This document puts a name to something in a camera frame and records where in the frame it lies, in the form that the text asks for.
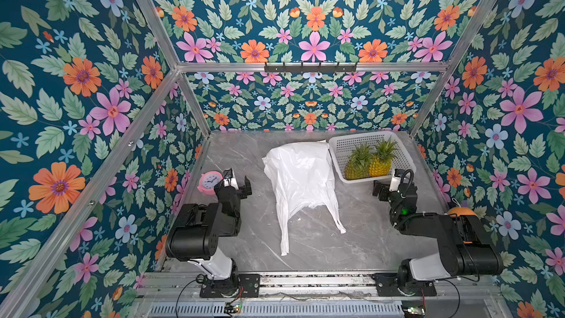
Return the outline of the yellow pineapple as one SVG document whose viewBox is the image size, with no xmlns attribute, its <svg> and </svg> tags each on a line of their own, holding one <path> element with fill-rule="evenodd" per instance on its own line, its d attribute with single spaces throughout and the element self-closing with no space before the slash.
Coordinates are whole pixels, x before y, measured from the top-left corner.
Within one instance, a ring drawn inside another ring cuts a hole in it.
<svg viewBox="0 0 565 318">
<path fill-rule="evenodd" d="M 391 170 L 392 161 L 397 157 L 397 142 L 392 139 L 378 141 L 373 147 L 373 159 L 369 165 L 369 176 L 371 178 L 388 175 Z"/>
</svg>

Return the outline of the green pineapple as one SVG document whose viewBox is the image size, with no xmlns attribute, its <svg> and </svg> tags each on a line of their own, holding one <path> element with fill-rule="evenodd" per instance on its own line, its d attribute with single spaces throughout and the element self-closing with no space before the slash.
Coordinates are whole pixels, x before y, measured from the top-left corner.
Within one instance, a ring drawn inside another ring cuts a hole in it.
<svg viewBox="0 0 565 318">
<path fill-rule="evenodd" d="M 358 180 L 369 177 L 369 167 L 373 162 L 372 149 L 367 144 L 356 146 L 344 169 L 346 180 Z"/>
</svg>

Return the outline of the white plastic bag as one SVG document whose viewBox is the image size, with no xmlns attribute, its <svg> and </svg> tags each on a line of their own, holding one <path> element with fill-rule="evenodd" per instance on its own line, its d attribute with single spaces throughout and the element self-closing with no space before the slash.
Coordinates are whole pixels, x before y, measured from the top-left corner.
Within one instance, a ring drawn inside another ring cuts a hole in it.
<svg viewBox="0 0 565 318">
<path fill-rule="evenodd" d="M 339 215 L 328 142 L 284 144 L 269 150 L 262 161 L 263 171 L 270 179 L 275 193 L 277 219 L 282 236 L 282 256 L 287 256 L 290 252 L 288 223 L 304 208 L 325 206 L 340 233 L 347 232 Z"/>
</svg>

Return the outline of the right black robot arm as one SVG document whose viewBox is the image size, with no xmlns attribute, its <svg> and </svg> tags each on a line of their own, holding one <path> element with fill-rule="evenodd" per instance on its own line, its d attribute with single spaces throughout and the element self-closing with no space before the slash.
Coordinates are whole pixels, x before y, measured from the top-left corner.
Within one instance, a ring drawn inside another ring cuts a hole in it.
<svg viewBox="0 0 565 318">
<path fill-rule="evenodd" d="M 436 296 L 435 282 L 503 272 L 500 252 L 481 225 L 478 216 L 467 208 L 448 213 L 418 213 L 417 187 L 412 181 L 394 178 L 388 185 L 375 181 L 372 195 L 390 205 L 391 226 L 405 236 L 436 240 L 438 250 L 418 259 L 405 259 L 395 274 L 374 274 L 381 297 Z"/>
</svg>

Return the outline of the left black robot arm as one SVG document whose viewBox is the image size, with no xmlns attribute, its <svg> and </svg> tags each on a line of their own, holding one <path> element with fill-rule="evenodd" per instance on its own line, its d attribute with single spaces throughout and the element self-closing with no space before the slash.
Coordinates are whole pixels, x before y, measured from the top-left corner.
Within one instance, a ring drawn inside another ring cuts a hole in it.
<svg viewBox="0 0 565 318">
<path fill-rule="evenodd" d="M 207 205 L 182 206 L 169 231 L 165 250 L 169 258 L 196 265 L 203 273 L 201 297 L 231 297 L 242 291 L 237 264 L 219 248 L 222 237 L 236 237 L 241 229 L 241 201 L 252 195 L 249 178 L 241 185 L 232 169 L 223 174 L 204 173 L 198 190 L 214 195 L 217 201 Z"/>
</svg>

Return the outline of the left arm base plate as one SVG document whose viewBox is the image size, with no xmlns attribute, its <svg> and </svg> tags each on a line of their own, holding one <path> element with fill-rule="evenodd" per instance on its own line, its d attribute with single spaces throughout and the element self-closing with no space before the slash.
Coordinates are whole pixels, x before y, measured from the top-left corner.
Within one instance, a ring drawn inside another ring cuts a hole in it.
<svg viewBox="0 0 565 318">
<path fill-rule="evenodd" d="M 224 280 L 207 280 L 200 290 L 201 298 L 256 298 L 259 297 L 259 274 L 235 274 Z"/>
</svg>

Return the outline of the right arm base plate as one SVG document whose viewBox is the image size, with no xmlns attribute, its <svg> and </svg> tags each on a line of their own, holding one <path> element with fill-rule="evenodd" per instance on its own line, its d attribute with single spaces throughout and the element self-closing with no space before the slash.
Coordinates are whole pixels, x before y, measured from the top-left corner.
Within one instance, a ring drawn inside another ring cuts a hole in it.
<svg viewBox="0 0 565 318">
<path fill-rule="evenodd" d="M 410 274 L 375 273 L 372 275 L 379 297 L 435 297 L 432 281 L 417 281 Z"/>
</svg>

